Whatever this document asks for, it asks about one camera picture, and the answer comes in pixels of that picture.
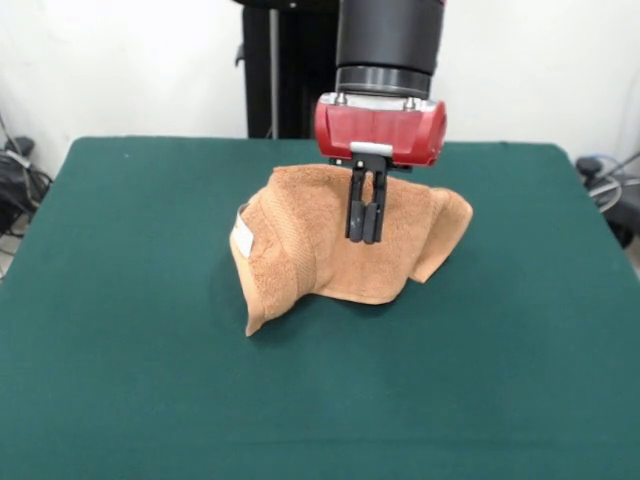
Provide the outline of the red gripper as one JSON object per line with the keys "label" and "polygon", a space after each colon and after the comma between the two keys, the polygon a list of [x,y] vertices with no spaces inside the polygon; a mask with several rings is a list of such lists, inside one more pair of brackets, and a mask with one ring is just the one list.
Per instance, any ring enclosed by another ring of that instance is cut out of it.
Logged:
{"label": "red gripper", "polygon": [[[417,97],[331,92],[321,95],[314,114],[315,138],[332,163],[377,155],[395,168],[426,167],[438,159],[447,129],[446,104]],[[387,191],[385,170],[373,173],[372,199],[362,194],[366,170],[355,165],[349,187],[346,237],[379,243]]]}

